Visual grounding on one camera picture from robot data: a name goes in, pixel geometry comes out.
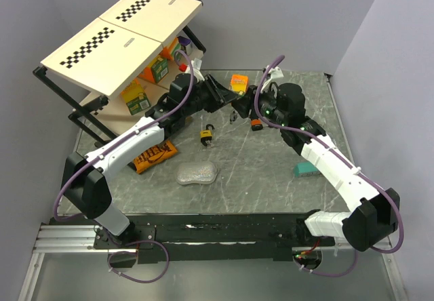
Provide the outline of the orange black padlock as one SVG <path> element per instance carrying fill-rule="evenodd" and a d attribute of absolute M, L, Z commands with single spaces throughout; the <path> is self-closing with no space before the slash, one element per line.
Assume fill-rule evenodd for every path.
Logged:
<path fill-rule="evenodd" d="M 252 119 L 250 125 L 253 132 L 260 131 L 263 129 L 263 124 L 260 119 Z"/>

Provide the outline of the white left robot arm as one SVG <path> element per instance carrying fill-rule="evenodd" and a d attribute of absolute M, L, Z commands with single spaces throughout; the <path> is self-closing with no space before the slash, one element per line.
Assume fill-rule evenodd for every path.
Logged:
<path fill-rule="evenodd" d="M 182 129 L 187 117 L 199 111 L 213 113 L 240 96 L 211 75 L 202 80 L 191 74 L 177 75 L 168 92 L 131 128 L 86 156 L 73 153 L 68 157 L 61 195 L 86 218 L 109 231 L 109 238 L 117 247 L 130 246 L 134 240 L 133 225 L 114 205 L 109 180 L 142 152 Z"/>

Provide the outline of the grey figurine keychain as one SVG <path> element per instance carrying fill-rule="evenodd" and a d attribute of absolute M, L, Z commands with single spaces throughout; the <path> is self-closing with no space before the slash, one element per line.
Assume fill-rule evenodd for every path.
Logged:
<path fill-rule="evenodd" d="M 238 118 L 238 113 L 237 111 L 232 111 L 229 117 L 229 123 L 230 124 L 234 124 L 234 122 L 237 120 Z"/>

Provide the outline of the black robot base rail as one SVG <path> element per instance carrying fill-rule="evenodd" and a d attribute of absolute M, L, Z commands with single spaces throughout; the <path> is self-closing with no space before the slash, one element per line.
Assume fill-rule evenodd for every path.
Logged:
<path fill-rule="evenodd" d="M 290 261 L 297 249 L 332 247 L 332 237 L 313 236 L 307 213 L 144 214 L 125 237 L 98 229 L 95 249 L 137 252 L 141 264 L 160 261 L 272 259 Z"/>

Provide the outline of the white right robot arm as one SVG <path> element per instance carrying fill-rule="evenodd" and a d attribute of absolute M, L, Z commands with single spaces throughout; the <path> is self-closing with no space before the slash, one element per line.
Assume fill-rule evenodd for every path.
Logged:
<path fill-rule="evenodd" d="M 278 128 L 284 142 L 316 167 L 347 205 L 347 212 L 317 211 L 296 229 L 303 245 L 319 237 L 343 238 L 364 252 L 394 232 L 399 233 L 396 252 L 403 243 L 400 197 L 395 190 L 381 188 L 366 178 L 333 143 L 326 131 L 306 115 L 305 96 L 299 85 L 284 83 L 275 92 L 262 93 L 251 85 L 236 94 L 232 107 L 243 118 L 260 119 Z"/>

